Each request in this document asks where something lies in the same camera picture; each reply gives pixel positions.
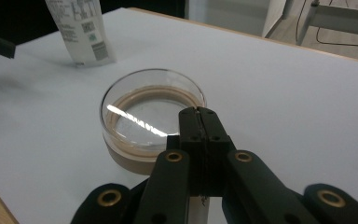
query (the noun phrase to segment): cable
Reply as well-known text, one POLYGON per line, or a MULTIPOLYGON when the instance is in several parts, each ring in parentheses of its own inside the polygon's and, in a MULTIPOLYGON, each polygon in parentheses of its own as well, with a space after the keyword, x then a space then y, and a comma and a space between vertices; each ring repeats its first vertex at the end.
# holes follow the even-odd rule
POLYGON ((303 4, 303 7, 301 8, 300 15, 298 16, 297 26, 296 26, 296 42, 298 40, 298 24, 300 23, 300 18, 301 18, 301 15, 304 10, 304 6, 305 6, 306 2, 307 2, 307 0, 304 0, 304 4, 303 4))
MULTIPOLYGON (((328 4, 329 6, 331 6, 331 4, 333 3, 333 0, 330 0, 330 3, 328 4)), ((348 0, 345 0, 345 3, 347 5, 347 7, 349 7, 348 4, 348 0)), ((325 45, 338 45, 338 46, 347 46, 347 47, 358 47, 358 45, 356 44, 340 44, 340 43, 332 43, 332 42, 323 42, 319 39, 319 31, 321 30, 320 27, 318 27, 318 31, 316 32, 316 41, 320 44, 325 44, 325 45)))

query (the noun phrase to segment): white table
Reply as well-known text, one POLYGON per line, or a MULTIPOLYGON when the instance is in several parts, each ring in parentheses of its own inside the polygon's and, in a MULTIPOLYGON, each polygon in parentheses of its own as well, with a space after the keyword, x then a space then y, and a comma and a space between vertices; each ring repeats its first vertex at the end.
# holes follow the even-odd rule
POLYGON ((156 67, 195 80, 237 148, 288 188, 358 200, 357 61, 129 9, 103 18, 117 63, 74 68, 58 33, 0 57, 0 196, 20 223, 69 223, 96 187, 145 179, 109 156, 98 108, 119 77, 156 67))

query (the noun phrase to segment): brass insert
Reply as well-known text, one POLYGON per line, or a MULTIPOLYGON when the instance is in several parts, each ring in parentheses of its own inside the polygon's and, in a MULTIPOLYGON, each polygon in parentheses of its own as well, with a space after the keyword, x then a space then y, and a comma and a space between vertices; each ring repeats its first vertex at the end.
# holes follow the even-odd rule
POLYGON ((121 200, 121 193, 116 189, 107 189, 102 192, 97 199, 100 206, 109 207, 115 205, 121 200))
POLYGON ((331 190, 321 189, 318 190, 317 194, 322 202, 327 203, 330 206, 343 207, 346 204, 345 200, 341 196, 331 190))
POLYGON ((181 161, 182 158, 182 154, 178 152, 170 152, 165 156, 165 159, 167 159, 167 161, 181 161))
POLYGON ((235 159, 248 162, 252 160, 252 156, 247 152, 237 152, 235 153, 235 159))

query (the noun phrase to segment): white tube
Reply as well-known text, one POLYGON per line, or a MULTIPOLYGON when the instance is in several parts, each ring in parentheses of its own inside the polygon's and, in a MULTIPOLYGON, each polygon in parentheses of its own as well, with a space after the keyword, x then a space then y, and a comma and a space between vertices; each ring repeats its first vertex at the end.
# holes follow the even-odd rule
POLYGON ((46 4, 77 66, 115 60, 104 32, 99 0, 46 0, 46 4))

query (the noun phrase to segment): petri dish lid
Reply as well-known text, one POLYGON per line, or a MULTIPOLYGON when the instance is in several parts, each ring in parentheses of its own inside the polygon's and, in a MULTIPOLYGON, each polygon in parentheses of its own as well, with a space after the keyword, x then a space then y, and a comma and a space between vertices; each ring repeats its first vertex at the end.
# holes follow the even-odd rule
POLYGON ((145 69, 124 76, 101 103, 103 137, 113 159, 134 173, 151 173, 167 135, 179 132, 178 113, 206 106, 190 78, 167 69, 145 69))

